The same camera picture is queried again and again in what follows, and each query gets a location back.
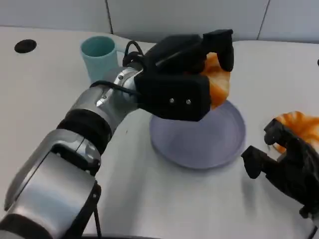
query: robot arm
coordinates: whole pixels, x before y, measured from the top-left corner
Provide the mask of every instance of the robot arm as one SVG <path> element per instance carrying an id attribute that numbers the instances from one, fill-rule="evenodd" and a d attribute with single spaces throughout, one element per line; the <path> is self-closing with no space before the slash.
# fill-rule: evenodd
<path id="1" fill-rule="evenodd" d="M 261 172 L 282 193 L 303 204 L 299 213 L 311 218 L 319 226 L 319 155 L 312 146 L 273 119 L 264 129 L 265 143 L 278 143 L 286 152 L 277 160 L 249 146 L 242 157 L 250 178 L 256 179 Z"/>
<path id="2" fill-rule="evenodd" d="M 17 173 L 6 195 L 0 238 L 79 238 L 101 195 L 101 155 L 125 116 L 144 109 L 165 119 L 198 121 L 210 110 L 208 78 L 195 75 L 208 52 L 234 63 L 232 30 L 164 39 L 146 55 L 131 52 L 75 102 Z"/>

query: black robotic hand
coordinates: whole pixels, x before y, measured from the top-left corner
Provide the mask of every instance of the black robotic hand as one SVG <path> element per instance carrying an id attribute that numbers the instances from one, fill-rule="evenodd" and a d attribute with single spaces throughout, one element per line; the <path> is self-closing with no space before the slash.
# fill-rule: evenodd
<path id="1" fill-rule="evenodd" d="M 319 155 L 313 147 L 273 119 L 264 129 L 265 143 L 274 143 L 286 148 L 277 160 L 249 146 L 241 155 L 250 178 L 256 179 L 261 172 L 281 192 L 304 206 L 300 209 L 303 218 L 319 212 Z"/>
<path id="2" fill-rule="evenodd" d="M 123 66 L 141 72 L 135 77 L 138 107 L 164 119 L 199 121 L 211 109 L 210 84 L 200 75 L 206 55 L 217 53 L 224 71 L 234 66 L 232 30 L 217 30 L 200 37 L 172 35 L 145 55 L 136 42 L 129 42 Z M 134 44 L 138 52 L 130 52 Z"/>

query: black dot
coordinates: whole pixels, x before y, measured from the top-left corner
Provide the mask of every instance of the black dot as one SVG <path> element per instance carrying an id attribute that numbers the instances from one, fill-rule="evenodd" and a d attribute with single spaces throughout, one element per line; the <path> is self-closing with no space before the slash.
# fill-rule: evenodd
<path id="1" fill-rule="evenodd" d="M 14 50 L 17 53 L 28 53 L 30 51 L 33 51 L 36 47 L 36 42 L 34 40 L 31 39 L 27 39 L 27 40 L 22 40 L 20 42 L 18 42 L 15 46 L 14 46 Z"/>

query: silver robot arm segment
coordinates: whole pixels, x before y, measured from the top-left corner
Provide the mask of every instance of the silver robot arm segment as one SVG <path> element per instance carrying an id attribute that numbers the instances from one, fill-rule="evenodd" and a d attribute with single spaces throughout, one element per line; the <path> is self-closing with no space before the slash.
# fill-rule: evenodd
<path id="1" fill-rule="evenodd" d="M 134 68 L 116 68 L 106 81 L 135 89 Z M 78 98 L 11 183 L 0 222 L 0 238 L 80 237 L 101 189 L 95 180 L 112 134 L 137 108 L 127 93 L 98 85 Z"/>

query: white wall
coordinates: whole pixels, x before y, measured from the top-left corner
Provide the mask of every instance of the white wall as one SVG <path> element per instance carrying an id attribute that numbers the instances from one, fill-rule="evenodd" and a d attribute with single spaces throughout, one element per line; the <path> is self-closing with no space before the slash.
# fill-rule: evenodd
<path id="1" fill-rule="evenodd" d="M 110 32 L 104 0 L 0 0 L 0 25 Z"/>
<path id="2" fill-rule="evenodd" d="M 257 39 L 268 0 L 108 0 L 114 33 L 158 41 L 172 33 L 232 28 L 234 39 Z"/>
<path id="3" fill-rule="evenodd" d="M 319 0 L 271 0 L 259 39 L 319 42 Z"/>
<path id="4" fill-rule="evenodd" d="M 114 33 L 133 39 L 232 28 L 234 40 L 319 42 L 319 0 L 108 2 Z M 110 32 L 105 0 L 0 0 L 0 25 Z"/>

